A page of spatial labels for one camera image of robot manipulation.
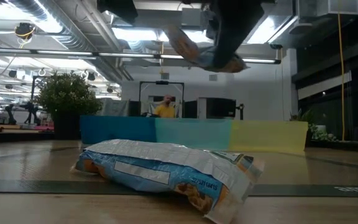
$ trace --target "yellow cable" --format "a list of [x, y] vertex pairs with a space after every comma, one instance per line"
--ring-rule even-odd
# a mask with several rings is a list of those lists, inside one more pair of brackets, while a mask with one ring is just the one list
[[27, 40], [28, 38], [29, 38], [29, 36], [25, 37], [25, 40], [24, 40], [24, 42], [23, 42], [22, 44], [20, 44], [19, 49], [22, 49], [22, 48], [25, 46], [25, 44], [28, 44], [28, 42], [26, 42], [26, 40]]
[[342, 47], [342, 27], [341, 27], [341, 13], [338, 11], [338, 31], [339, 31], [339, 51], [341, 55], [341, 72], [342, 72], [342, 141], [345, 141], [345, 65], [343, 59]]
[[280, 49], [281, 52], [281, 97], [282, 97], [282, 109], [283, 109], [283, 120], [285, 119], [284, 115], [284, 65], [283, 65], [283, 48]]
[[27, 35], [32, 34], [32, 33], [34, 32], [34, 30], [35, 30], [35, 27], [32, 29], [32, 31], [30, 31], [30, 32], [28, 32], [28, 33], [26, 33], [26, 34], [16, 34], [16, 36], [18, 36], [18, 37], [25, 37], [25, 36], [27, 36]]

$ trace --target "blue and white bag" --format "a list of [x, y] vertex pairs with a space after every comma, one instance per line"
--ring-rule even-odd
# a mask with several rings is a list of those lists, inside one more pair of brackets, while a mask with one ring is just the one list
[[75, 168], [144, 192], [175, 191], [205, 217], [229, 223], [264, 164], [243, 154], [210, 152], [168, 143], [110, 140], [80, 155]]

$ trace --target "white wall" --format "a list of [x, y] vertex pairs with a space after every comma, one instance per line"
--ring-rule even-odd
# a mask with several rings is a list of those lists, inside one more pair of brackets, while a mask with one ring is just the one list
[[[219, 73], [216, 82], [209, 81], [209, 74], [200, 68], [191, 70], [181, 67], [164, 68], [170, 73], [170, 82], [185, 82], [185, 101], [199, 97], [230, 98], [245, 104], [244, 119], [288, 120], [290, 113], [296, 113], [298, 98], [291, 84], [291, 75], [296, 73], [296, 51], [287, 50], [282, 65], [248, 64], [250, 68], [240, 73]], [[122, 83], [122, 99], [139, 99], [139, 81], [160, 80], [160, 68], [127, 67], [134, 82]], [[181, 98], [181, 92], [174, 86], [142, 85], [142, 99], [149, 95], [170, 94]]]

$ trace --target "crumpled bag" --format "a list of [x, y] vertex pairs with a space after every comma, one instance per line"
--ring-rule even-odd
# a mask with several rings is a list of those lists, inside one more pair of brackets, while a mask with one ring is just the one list
[[214, 68], [213, 56], [215, 46], [198, 48], [197, 44], [190, 40], [177, 26], [164, 26], [162, 30], [167, 35], [172, 48], [194, 66], [211, 72], [226, 73], [237, 73], [248, 68], [237, 54], [234, 54], [233, 58], [223, 68]]
[[177, 192], [206, 218], [230, 223], [264, 169], [244, 154], [170, 143], [110, 140], [87, 147], [75, 169], [144, 192]]

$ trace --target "yellow shirt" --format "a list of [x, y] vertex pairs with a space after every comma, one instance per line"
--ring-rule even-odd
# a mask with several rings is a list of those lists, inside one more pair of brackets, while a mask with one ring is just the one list
[[154, 114], [159, 115], [161, 118], [174, 118], [175, 109], [173, 106], [165, 106], [162, 104], [155, 108]]

